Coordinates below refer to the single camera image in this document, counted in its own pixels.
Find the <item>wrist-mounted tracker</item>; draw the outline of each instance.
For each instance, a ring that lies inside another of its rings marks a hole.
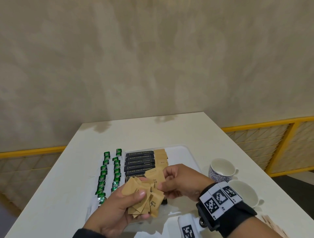
[[[206,225],[210,231],[218,231],[222,237],[229,236],[242,222],[257,215],[227,182],[209,185],[198,200],[196,207],[201,217],[200,225]]]

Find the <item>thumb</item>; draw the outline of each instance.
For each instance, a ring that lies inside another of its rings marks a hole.
[[[168,192],[177,189],[176,179],[171,179],[166,182],[158,184],[157,189],[163,192]]]
[[[135,193],[132,193],[128,196],[121,198],[119,201],[119,206],[121,209],[126,209],[142,201],[145,195],[146,195],[145,190],[139,190]]]

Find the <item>white device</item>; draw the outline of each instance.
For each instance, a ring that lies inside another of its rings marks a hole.
[[[200,232],[205,230],[199,223],[200,217],[191,213],[179,216],[178,223],[182,238],[201,238]]]

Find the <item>blue patterned mug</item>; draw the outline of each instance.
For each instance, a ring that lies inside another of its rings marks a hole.
[[[210,163],[208,177],[218,183],[228,182],[238,172],[239,170],[229,160],[217,158]]]

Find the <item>hand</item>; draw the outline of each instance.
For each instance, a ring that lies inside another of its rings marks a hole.
[[[197,202],[201,192],[215,182],[183,164],[168,166],[163,172],[166,182],[160,183],[157,188],[165,192],[165,198],[170,199],[187,196]]]
[[[139,190],[136,193],[124,196],[121,193],[123,186],[124,185],[115,190],[107,198],[90,216],[83,228],[100,233],[106,238],[112,238],[119,236],[132,220],[149,218],[149,214],[143,214],[133,218],[133,215],[129,215],[126,210],[145,197],[145,190]]]

